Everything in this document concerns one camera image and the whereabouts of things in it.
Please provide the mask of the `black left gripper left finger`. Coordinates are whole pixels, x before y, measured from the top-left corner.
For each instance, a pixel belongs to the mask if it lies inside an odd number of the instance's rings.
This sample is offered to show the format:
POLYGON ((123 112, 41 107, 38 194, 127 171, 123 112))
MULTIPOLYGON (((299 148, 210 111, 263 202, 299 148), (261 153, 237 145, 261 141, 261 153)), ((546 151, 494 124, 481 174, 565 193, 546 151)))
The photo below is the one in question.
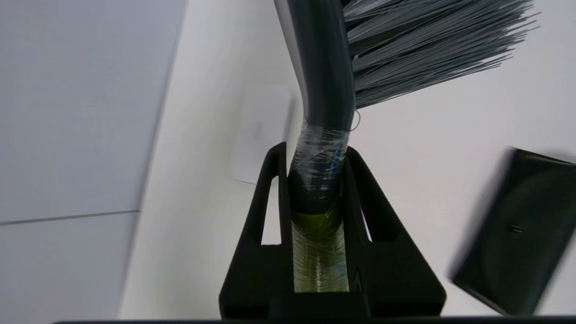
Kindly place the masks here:
POLYGON ((225 320, 265 319, 271 299, 294 292, 286 149, 285 142, 273 146, 261 166, 243 230, 219 294, 220 315, 225 320), (278 178, 280 244, 263 245, 268 196, 274 178, 278 178))

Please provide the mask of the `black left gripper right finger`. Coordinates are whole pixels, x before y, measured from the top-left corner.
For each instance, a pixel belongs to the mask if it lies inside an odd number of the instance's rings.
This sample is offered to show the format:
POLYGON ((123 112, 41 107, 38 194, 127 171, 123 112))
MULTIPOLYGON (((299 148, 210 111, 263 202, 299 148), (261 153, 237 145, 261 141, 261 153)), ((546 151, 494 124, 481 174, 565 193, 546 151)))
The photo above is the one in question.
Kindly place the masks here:
POLYGON ((348 285, 371 316, 438 316, 446 292, 357 150, 344 160, 348 285))

